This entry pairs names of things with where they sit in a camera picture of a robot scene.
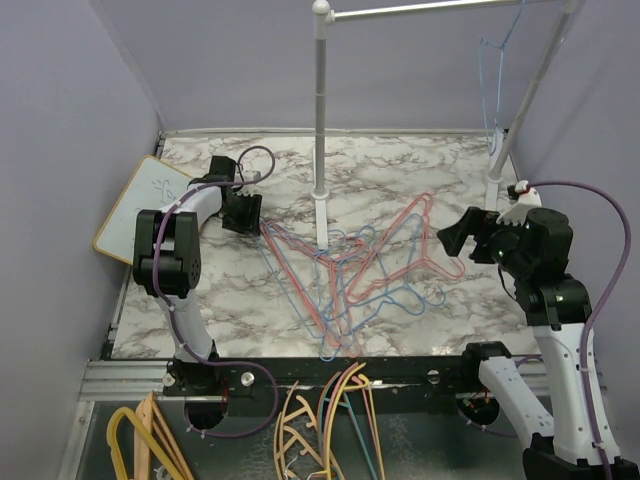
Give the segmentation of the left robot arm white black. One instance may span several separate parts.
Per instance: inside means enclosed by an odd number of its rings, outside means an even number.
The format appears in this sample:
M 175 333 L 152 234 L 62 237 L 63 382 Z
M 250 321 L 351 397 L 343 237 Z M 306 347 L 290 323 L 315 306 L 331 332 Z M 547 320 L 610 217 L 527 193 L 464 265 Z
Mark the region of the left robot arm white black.
M 174 360 L 191 364 L 186 382 L 202 395 L 218 388 L 221 371 L 209 362 L 216 357 L 215 342 L 195 293 L 202 270 L 200 230 L 220 215 L 226 230 L 260 234 L 262 196 L 240 193 L 246 181 L 236 160 L 213 156 L 208 173 L 192 180 L 182 198 L 136 215 L 134 281 L 162 309 L 175 345 Z

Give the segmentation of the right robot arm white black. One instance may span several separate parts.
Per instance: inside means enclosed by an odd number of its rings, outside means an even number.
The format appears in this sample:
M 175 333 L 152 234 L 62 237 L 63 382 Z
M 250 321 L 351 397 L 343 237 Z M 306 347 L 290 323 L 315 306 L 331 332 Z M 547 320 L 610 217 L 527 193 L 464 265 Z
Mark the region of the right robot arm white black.
M 470 207 L 437 234 L 446 254 L 458 256 L 466 239 L 470 259 L 496 264 L 514 280 L 515 298 L 533 331 L 546 371 L 551 406 L 544 407 L 500 342 L 466 347 L 459 367 L 469 390 L 487 388 L 521 442 L 529 479 L 636 479 L 636 463 L 622 457 L 608 429 L 592 341 L 586 287 L 566 271 L 573 231 L 555 210 L 530 209 L 518 223 Z

